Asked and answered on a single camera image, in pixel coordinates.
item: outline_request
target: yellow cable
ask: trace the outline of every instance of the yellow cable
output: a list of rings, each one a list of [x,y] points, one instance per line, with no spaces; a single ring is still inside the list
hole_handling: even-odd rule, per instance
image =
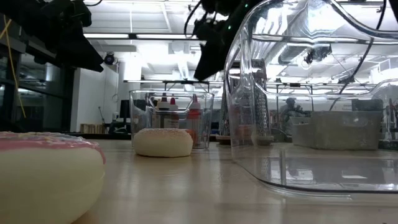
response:
[[[4,29],[6,30],[6,39],[7,39],[7,45],[8,45],[8,54],[9,54],[10,63],[11,63],[12,76],[14,77],[15,89],[17,90],[17,96],[18,96],[19,104],[21,105],[22,114],[24,115],[24,118],[26,118],[24,105],[22,104],[21,96],[18,93],[18,82],[17,82],[17,77],[15,75],[14,62],[12,61],[12,55],[11,55],[11,45],[10,45],[10,40],[8,37],[8,25],[11,23],[11,19],[8,22],[6,22],[6,20],[7,20],[6,15],[4,15],[4,25],[6,25]]]

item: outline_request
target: sugar-coated donut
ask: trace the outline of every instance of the sugar-coated donut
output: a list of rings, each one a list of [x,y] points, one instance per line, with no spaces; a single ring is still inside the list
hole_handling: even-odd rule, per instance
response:
[[[152,157],[189,156],[193,141],[186,130],[175,128],[142,129],[134,135],[136,154]]]
[[[0,132],[0,223],[70,224],[100,195],[104,163],[82,138]]]

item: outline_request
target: clear plastic bin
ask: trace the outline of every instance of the clear plastic bin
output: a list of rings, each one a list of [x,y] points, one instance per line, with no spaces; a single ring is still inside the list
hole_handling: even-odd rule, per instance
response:
[[[398,192],[398,32],[375,29],[379,3],[271,0],[248,13],[225,65],[238,164],[286,189]],[[389,7],[382,24],[398,30]]]
[[[154,90],[129,93],[131,139],[144,128],[178,128],[187,130],[194,148],[208,148],[214,94]]]

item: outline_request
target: wooden table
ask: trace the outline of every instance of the wooden table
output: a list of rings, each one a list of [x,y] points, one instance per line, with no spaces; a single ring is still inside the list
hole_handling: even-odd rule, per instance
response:
[[[398,198],[313,198],[268,189],[211,144],[190,157],[134,154],[130,141],[98,141],[106,155],[101,197],[74,224],[396,223]]]

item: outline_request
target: frosting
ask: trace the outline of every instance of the frosting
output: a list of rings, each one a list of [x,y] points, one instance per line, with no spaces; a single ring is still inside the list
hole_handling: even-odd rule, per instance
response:
[[[21,148],[76,149],[90,148],[97,150],[105,164],[105,156],[97,142],[90,142],[81,137],[61,133],[12,133],[0,132],[0,151]]]

